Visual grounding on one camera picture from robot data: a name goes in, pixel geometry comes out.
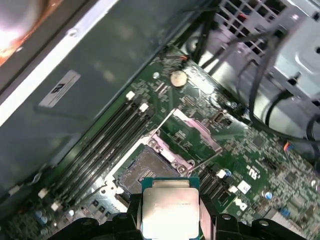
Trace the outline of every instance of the green circuit board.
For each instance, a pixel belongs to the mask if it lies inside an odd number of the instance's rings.
[[[49,188],[55,184],[66,167],[126,101],[127,94],[133,92],[152,109],[152,118],[132,134],[103,176],[141,136],[159,125],[159,137],[170,150],[185,160],[193,160],[195,166],[217,153],[201,138],[197,129],[174,116],[166,119],[173,109],[179,109],[208,130],[221,147],[219,156],[192,173],[192,176],[198,176],[206,166],[210,168],[213,165],[228,173],[237,191],[229,194],[223,202],[213,200],[220,212],[250,224],[254,219],[267,216],[270,211],[285,210],[283,220],[290,224],[291,230],[307,239],[320,240],[320,193],[316,189],[320,180],[313,173],[312,166],[292,150],[286,156],[281,139],[252,127],[247,119],[246,106],[237,102],[192,61],[183,69],[187,83],[183,87],[173,87],[170,77],[180,64],[179,58],[154,59],[65,156],[55,172],[45,179],[44,186]],[[143,147],[138,147],[131,154],[114,174],[115,179],[142,150]]]

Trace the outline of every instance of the screw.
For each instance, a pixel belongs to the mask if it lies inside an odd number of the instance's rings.
[[[260,220],[259,224],[264,226],[264,227],[269,226],[269,223],[267,221],[265,221],[265,220]]]
[[[233,102],[230,103],[230,107],[232,109],[235,109],[236,107],[238,107],[238,104],[235,101],[233,101]]]
[[[17,50],[15,50],[15,52],[16,52],[16,53],[17,53],[17,52],[20,52],[22,49],[23,49],[23,47],[21,46],[21,47],[19,47]]]
[[[183,174],[186,171],[186,168],[185,166],[179,166],[177,170],[180,174]]]
[[[224,220],[230,220],[230,219],[231,219],[231,217],[230,217],[229,215],[227,215],[227,214],[223,214],[223,215],[222,215],[222,218],[223,218]]]
[[[156,142],[155,142],[154,140],[150,140],[149,143],[148,143],[148,145],[149,145],[150,147],[154,147],[154,146],[156,145]]]
[[[77,33],[78,33],[77,29],[71,28],[66,34],[68,34],[70,37],[74,38],[77,36]]]
[[[297,20],[299,19],[299,16],[298,16],[297,14],[293,14],[293,15],[291,16],[291,19],[297,21]]]
[[[158,79],[158,78],[160,77],[160,73],[155,72],[155,73],[153,73],[152,77],[153,77],[154,79]]]

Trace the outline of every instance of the blue capacitor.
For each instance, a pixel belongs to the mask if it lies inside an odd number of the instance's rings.
[[[40,210],[36,211],[34,214],[37,216],[37,218],[42,217],[42,211],[40,211]]]
[[[229,169],[225,169],[225,174],[230,177],[232,175],[232,172]]]
[[[42,216],[42,217],[40,218],[40,222],[41,222],[42,224],[47,224],[47,222],[48,222],[47,216]]]
[[[272,197],[273,197],[272,192],[267,191],[267,192],[264,194],[264,197],[265,197],[267,200],[271,200]]]
[[[287,208],[282,208],[280,210],[280,214],[285,218],[288,218],[290,216],[290,211]]]

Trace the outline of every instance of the red wire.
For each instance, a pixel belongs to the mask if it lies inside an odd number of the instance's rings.
[[[243,14],[243,13],[239,13],[239,16],[240,16],[240,17],[243,17],[244,19],[247,18],[247,15],[245,15],[245,14]]]
[[[188,58],[186,56],[180,56],[181,60],[188,60]]]

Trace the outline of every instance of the capacitor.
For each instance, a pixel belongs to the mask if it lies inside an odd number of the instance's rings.
[[[225,174],[230,177],[232,175],[232,172],[229,169],[225,169]]]
[[[262,191],[262,192],[261,192],[261,195],[262,195],[263,197],[265,197],[265,199],[267,199],[267,200],[271,200],[272,197],[273,197],[273,194],[272,194],[272,192],[270,192],[270,191]]]
[[[38,210],[38,211],[35,211],[35,216],[37,217],[37,218],[41,218],[42,217],[42,211],[41,210]]]
[[[42,217],[40,218],[40,222],[41,222],[42,224],[47,224],[47,222],[48,222],[47,216],[42,216]]]
[[[290,216],[290,211],[287,208],[282,208],[280,210],[280,214],[285,218],[288,218]]]
[[[42,235],[42,236],[45,236],[45,235],[47,235],[48,234],[48,229],[47,228],[44,228],[44,229],[41,229],[40,230],[40,234]]]
[[[272,197],[273,197],[272,192],[267,191],[267,192],[264,194],[264,197],[265,197],[265,199],[267,199],[267,200],[271,200]]]

